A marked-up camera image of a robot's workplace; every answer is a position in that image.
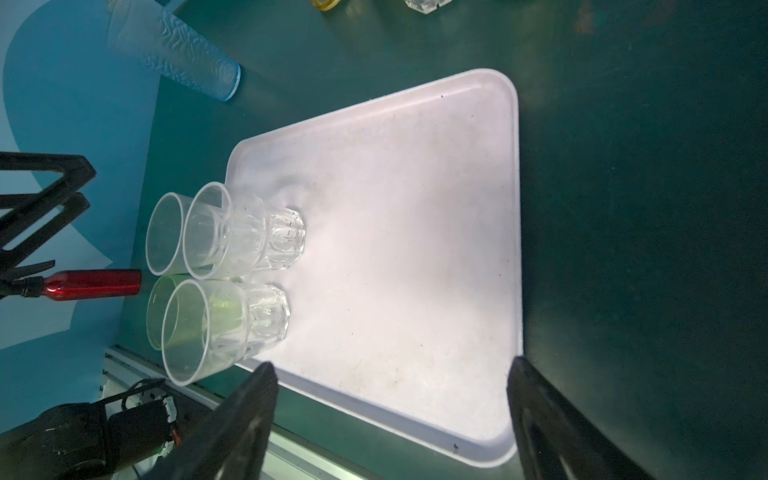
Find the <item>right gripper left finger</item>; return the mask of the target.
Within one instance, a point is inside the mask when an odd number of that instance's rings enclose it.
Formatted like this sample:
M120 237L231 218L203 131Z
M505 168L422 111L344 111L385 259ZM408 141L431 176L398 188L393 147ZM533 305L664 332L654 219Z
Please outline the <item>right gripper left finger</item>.
M261 364L146 479L258 479L272 430L279 387L273 365Z

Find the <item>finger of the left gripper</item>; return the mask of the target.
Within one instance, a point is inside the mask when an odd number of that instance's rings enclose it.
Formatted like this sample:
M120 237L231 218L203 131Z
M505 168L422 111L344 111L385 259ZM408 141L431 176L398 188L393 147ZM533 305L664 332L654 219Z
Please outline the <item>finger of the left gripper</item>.
M3 171L44 171L60 177L37 193L3 194L1 244L8 245L53 210L58 214L30 234L23 246L40 246L89 208L79 189L96 176L90 162L81 155L11 153L1 154Z
M29 256L43 246L64 227L84 213L90 203L82 193L75 192L60 205L46 200L38 201L42 194L2 194L1 209L8 213L1 217L1 280L12 281L40 274L55 266L54 260L22 265ZM6 250L4 246L27 229L44 219L55 216L30 233L18 245Z

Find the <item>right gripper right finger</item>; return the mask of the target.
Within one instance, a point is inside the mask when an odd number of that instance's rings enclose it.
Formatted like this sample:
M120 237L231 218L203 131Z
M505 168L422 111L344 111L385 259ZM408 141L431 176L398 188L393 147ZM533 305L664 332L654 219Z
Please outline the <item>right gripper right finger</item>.
M649 479L525 357L514 358L507 398L527 479Z

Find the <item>clear faceted glass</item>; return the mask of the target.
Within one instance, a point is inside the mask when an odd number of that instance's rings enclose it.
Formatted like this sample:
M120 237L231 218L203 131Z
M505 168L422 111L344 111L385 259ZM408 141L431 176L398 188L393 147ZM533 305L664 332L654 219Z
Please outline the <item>clear faceted glass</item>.
M222 372L283 341L289 322L287 294L274 285L186 279L164 314L166 374L187 386Z
M187 273L182 234L192 198L168 192L157 202L148 223L145 258L155 276Z
M452 0L404 0L405 4L422 14L430 14L452 2Z
M305 241L297 211L273 206L250 190L210 182L190 204L182 254L196 279L244 277L289 268L303 254Z

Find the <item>small green cup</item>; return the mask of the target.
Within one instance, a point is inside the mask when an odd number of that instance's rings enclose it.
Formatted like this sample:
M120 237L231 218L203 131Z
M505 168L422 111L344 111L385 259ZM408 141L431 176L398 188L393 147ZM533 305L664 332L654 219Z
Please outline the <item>small green cup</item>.
M168 301L175 288L189 278L188 274L164 275L156 280L150 291L145 325L148 342L155 351L161 350L162 324Z

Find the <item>clear faceted glass back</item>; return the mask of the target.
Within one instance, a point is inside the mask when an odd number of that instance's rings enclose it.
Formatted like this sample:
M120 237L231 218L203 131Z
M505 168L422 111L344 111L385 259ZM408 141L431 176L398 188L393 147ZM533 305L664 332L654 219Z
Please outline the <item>clear faceted glass back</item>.
M289 268L303 254L305 241L297 211L273 206L250 190L210 182L190 204L182 254L196 279L244 277Z

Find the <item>pink plastic tray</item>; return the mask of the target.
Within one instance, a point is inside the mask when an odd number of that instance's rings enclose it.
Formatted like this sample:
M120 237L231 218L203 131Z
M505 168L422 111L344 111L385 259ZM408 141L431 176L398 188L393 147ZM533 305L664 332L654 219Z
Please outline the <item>pink plastic tray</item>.
M518 96L474 69L239 142L226 184L301 213L262 272L286 339L255 358L315 401L479 468L516 452L523 351Z

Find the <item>yellow transparent cup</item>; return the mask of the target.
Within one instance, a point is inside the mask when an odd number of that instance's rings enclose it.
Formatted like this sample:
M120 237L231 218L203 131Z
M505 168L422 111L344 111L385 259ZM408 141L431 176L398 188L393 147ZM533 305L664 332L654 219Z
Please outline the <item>yellow transparent cup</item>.
M327 12L335 8L341 0L310 0L310 4L321 12Z

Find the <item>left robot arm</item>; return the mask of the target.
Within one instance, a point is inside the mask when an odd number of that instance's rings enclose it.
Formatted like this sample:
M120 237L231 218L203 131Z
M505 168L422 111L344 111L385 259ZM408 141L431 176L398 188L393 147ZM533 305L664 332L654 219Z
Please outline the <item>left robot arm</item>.
M58 179L38 193L1 197L1 296L75 301L139 293L135 269L68 270L46 276L54 261L26 259L84 213L81 188L96 172L79 155L4 152L4 171L46 171ZM163 386L148 379L94 403L53 407L1 436L1 471L10 479L99 479L149 457L172 441L176 415L156 399L129 408L132 396Z

